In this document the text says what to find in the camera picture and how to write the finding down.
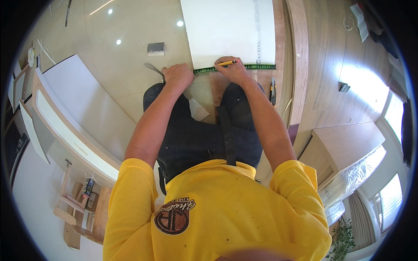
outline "white wall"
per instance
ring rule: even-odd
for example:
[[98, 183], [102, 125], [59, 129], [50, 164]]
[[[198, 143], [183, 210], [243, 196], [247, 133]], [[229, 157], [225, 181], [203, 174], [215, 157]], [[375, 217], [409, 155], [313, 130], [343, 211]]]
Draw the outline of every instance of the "white wall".
[[403, 194], [405, 193], [406, 188], [407, 168], [403, 163], [400, 142], [390, 125], [383, 117], [376, 121], [376, 126], [386, 139], [383, 142], [386, 155], [382, 163], [380, 163], [372, 175], [360, 186], [360, 189], [364, 192], [368, 200], [379, 193], [396, 173], [399, 175]]
[[[29, 234], [47, 260], [102, 260], [103, 246], [81, 237], [80, 250], [64, 241], [64, 221], [53, 213], [64, 172], [51, 160], [43, 161], [29, 143], [20, 161], [13, 196]], [[70, 179], [67, 192], [74, 181]]]

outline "window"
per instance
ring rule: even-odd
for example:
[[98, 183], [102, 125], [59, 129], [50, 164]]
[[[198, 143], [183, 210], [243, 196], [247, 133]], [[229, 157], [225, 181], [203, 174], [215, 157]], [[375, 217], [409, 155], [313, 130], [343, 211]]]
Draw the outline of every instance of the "window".
[[373, 203], [372, 207], [375, 210], [377, 221], [383, 233], [395, 221], [402, 205], [402, 189], [398, 174], [375, 195]]
[[393, 131], [399, 139], [399, 142], [401, 142], [402, 115], [403, 102], [396, 95], [392, 94], [389, 106], [385, 113], [385, 119], [392, 127]]

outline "yellow t-shirt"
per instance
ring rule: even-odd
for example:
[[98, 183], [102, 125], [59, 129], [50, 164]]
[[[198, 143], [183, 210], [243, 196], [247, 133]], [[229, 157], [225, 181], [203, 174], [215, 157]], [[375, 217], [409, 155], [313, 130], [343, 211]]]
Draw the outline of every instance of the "yellow t-shirt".
[[289, 160], [276, 168], [270, 189], [255, 169], [210, 160], [167, 185], [165, 205], [151, 167], [127, 159], [109, 202], [103, 260], [213, 261], [225, 252], [263, 248], [288, 259], [320, 260], [331, 245], [316, 171]]

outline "hand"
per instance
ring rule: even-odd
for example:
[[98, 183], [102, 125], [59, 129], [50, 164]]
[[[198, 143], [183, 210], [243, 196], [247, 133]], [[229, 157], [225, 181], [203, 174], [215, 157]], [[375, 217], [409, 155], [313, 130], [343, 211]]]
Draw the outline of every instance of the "hand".
[[[218, 63], [224, 63], [233, 60], [237, 60], [238, 62], [229, 64], [227, 68], [217, 65]], [[244, 81], [252, 80], [251, 76], [247, 72], [247, 69], [242, 64], [240, 58], [233, 56], [221, 57], [215, 61], [214, 67], [218, 70], [218, 72], [222, 73], [225, 77], [227, 77], [228, 80], [238, 84], [241, 87]]]
[[194, 80], [194, 74], [189, 69], [187, 64], [176, 64], [170, 68], [162, 68], [161, 72], [164, 74], [166, 83], [172, 85], [174, 88], [179, 89], [181, 93], [189, 86]]

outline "dark jeans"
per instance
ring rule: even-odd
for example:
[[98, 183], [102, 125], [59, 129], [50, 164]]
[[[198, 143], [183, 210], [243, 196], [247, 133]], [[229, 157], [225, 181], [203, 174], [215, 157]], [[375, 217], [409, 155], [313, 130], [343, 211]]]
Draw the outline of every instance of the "dark jeans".
[[[155, 84], [145, 92], [144, 111], [157, 98], [164, 85]], [[256, 168], [263, 149], [243, 89], [234, 83], [228, 85], [222, 105], [231, 119], [237, 161]], [[221, 126], [194, 120], [189, 101], [182, 94], [171, 112], [157, 158], [161, 169], [165, 171], [166, 182], [186, 169], [213, 159], [226, 159]]]

